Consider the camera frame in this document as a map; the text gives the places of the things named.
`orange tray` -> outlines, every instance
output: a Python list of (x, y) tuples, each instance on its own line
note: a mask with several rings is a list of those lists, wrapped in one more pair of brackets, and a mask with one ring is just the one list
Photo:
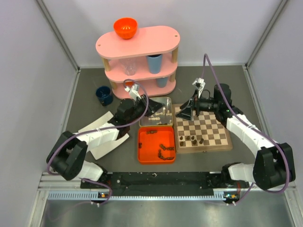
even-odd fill
[[(147, 131), (157, 130), (157, 133), (146, 134)], [(176, 159), (175, 150), (163, 150), (165, 147), (175, 148), (174, 129), (172, 127), (143, 127), (138, 132), (138, 160), (141, 164), (171, 164)], [(162, 160), (158, 157), (159, 149), (164, 157), (174, 157), (172, 160)]]

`pink shelf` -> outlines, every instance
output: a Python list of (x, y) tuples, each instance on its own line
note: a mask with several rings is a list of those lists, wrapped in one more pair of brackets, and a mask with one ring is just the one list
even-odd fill
[(172, 27), (142, 27), (127, 40), (120, 38), (115, 31), (108, 32), (97, 40), (96, 50), (105, 59), (121, 59), (168, 53), (176, 49), (179, 42), (180, 35)]
[[(155, 79), (143, 80), (140, 81), (140, 84), (144, 86), (147, 91), (148, 96), (162, 96), (167, 95), (173, 91), (176, 86), (176, 81), (170, 82), (167, 81), (166, 87), (160, 88), (157, 86)], [(120, 99), (129, 98), (129, 94), (124, 90), (123, 84), (117, 84), (117, 88), (113, 89), (113, 93)], [(143, 90), (140, 88), (139, 94), (143, 94)]]
[(152, 74), (148, 70), (148, 64), (146, 56), (136, 58), (137, 72), (128, 76), (125, 74), (124, 66), (119, 60), (111, 60), (109, 62), (110, 71), (105, 71), (108, 79), (116, 83), (122, 83), (125, 79), (144, 80), (144, 79), (155, 79), (161, 77), (167, 77), (173, 74), (178, 66), (178, 63), (171, 62), (171, 54), (165, 53), (162, 58), (161, 71), (157, 74)]

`chessboard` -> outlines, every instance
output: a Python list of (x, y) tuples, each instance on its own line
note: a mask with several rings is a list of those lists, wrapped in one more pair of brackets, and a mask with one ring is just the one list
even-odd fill
[(178, 153), (228, 151), (232, 141), (227, 129), (216, 120), (213, 112), (193, 111), (193, 121), (176, 117), (181, 104), (172, 105), (176, 151)]

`wall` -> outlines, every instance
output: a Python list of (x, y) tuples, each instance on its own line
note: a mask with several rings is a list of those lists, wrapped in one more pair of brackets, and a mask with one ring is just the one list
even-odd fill
[(44, 0), (81, 67), (101, 67), (97, 39), (120, 17), (139, 26), (178, 30), (180, 65), (246, 63), (274, 14), (277, 0)]
[(294, 152), (296, 185), (303, 196), (303, 1), (289, 1), (251, 73), (273, 138)]
[(0, 8), (0, 220), (25, 226), (75, 79), (33, 0)]

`orange bowl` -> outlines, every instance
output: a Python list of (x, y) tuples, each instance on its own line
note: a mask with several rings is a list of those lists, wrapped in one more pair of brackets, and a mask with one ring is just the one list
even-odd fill
[(130, 39), (136, 34), (138, 23), (135, 19), (124, 17), (114, 23), (114, 30), (123, 39)]

